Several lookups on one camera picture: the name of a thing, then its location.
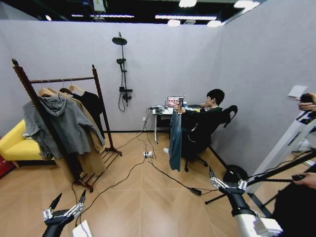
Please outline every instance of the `hood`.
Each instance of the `hood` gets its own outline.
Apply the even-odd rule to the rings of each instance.
[[[46,111],[55,117],[61,116],[66,109],[66,98],[56,95],[51,97],[39,97]]]

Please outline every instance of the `yellow sofa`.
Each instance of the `yellow sofa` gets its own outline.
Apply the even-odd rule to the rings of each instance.
[[[19,160],[42,160],[36,141],[24,139],[25,122],[20,121],[11,131],[0,140],[0,155],[11,160],[18,167]]]

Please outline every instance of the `laptop screen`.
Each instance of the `laptop screen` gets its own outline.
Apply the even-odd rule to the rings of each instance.
[[[173,108],[179,102],[183,102],[183,97],[179,97],[179,96],[168,97],[168,107],[170,108]]]

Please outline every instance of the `ceiling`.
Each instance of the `ceiling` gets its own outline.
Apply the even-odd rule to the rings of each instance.
[[[3,2],[33,16],[46,20],[49,15],[53,21],[101,21],[121,23],[166,24],[166,19],[156,19],[155,15],[216,16],[225,21],[240,12],[234,8],[237,0],[197,0],[194,7],[179,7],[179,0],[103,0],[106,12],[94,12],[93,0],[3,0]],[[95,18],[97,14],[126,14],[133,18]],[[83,17],[72,17],[73,14]],[[190,21],[181,20],[181,24]],[[208,21],[191,21],[191,24],[207,24]]]

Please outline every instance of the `red object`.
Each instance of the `red object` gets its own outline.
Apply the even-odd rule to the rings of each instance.
[[[13,168],[15,168],[15,165],[11,161],[7,161],[0,156],[0,179]]]

